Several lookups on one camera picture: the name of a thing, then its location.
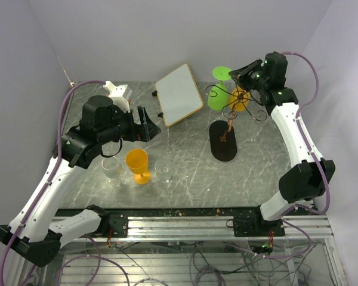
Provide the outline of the green plastic wine glass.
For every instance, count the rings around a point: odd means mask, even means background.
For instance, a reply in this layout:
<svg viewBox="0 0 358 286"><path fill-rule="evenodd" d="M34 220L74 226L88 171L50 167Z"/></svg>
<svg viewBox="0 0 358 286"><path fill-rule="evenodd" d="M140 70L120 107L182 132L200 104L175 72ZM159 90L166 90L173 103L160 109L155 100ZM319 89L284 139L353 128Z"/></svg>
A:
<svg viewBox="0 0 358 286"><path fill-rule="evenodd" d="M231 79L231 76L229 75L230 72L231 69L226 66L218 66L213 69L212 75L218 82L213 85L208 92L207 104L210 109L221 111L228 103L229 92L227 91L224 82Z"/></svg>

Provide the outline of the orange plastic wine glass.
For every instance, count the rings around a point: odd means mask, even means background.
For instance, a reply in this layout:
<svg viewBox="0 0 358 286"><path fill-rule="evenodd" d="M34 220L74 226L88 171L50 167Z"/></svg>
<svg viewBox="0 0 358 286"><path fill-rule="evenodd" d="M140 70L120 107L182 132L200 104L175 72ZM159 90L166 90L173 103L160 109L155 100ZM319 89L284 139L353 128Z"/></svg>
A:
<svg viewBox="0 0 358 286"><path fill-rule="evenodd" d="M125 157L125 162L134 174L134 181L137 184L144 185L150 181L149 158L144 150L133 149L129 151Z"/></svg>

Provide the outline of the clear ribbed glass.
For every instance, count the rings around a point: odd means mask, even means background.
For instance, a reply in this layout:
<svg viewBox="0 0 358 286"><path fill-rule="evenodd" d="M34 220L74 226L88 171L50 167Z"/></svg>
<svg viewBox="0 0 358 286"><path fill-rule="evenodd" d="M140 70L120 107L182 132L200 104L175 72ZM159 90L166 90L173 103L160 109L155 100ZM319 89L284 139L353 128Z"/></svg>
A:
<svg viewBox="0 0 358 286"><path fill-rule="evenodd" d="M168 159L159 159L155 163L155 173L161 183L167 184L173 174L172 163Z"/></svg>

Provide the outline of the clear wine glass front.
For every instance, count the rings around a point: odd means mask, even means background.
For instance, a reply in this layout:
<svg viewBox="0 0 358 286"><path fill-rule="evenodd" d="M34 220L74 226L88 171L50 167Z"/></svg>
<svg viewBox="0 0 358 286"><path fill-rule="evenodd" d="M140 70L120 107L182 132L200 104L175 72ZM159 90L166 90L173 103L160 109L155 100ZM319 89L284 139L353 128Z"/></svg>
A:
<svg viewBox="0 0 358 286"><path fill-rule="evenodd" d="M126 186L127 178L120 161L116 157L104 158L101 166L105 176L109 178L110 185L114 189L121 189Z"/></svg>

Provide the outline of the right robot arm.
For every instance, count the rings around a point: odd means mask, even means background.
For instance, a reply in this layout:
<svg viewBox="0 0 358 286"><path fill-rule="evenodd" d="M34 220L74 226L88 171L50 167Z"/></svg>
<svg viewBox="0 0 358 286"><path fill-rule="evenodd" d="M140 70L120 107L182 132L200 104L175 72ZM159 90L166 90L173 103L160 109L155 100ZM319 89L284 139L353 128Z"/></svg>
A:
<svg viewBox="0 0 358 286"><path fill-rule="evenodd" d="M265 235L272 221L291 210L302 208L317 215L325 214L331 203L329 182L335 172L333 160L327 160L314 144L293 89L286 87L289 55L302 58L315 73L311 61L297 52L268 53L263 60L230 71L231 79L244 91L256 91L260 104L278 127L289 154L291 169L279 180L279 190L260 206L261 216L251 221L252 231Z"/></svg>

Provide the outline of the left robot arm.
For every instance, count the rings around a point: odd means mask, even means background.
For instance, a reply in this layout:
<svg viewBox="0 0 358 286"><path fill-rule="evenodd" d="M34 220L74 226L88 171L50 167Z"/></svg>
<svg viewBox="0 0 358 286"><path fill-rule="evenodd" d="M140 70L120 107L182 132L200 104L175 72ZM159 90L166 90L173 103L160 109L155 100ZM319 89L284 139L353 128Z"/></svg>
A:
<svg viewBox="0 0 358 286"><path fill-rule="evenodd" d="M79 124L57 141L48 169L23 210L10 224L0 225L0 242L41 268L73 240L86 234L106 235L110 215L101 207L88 206L59 223L54 223L53 217L75 179L103 155L103 145L149 142L160 134L144 107L138 107L138 114L140 123L136 124L132 111L111 98L90 97L82 107Z"/></svg>

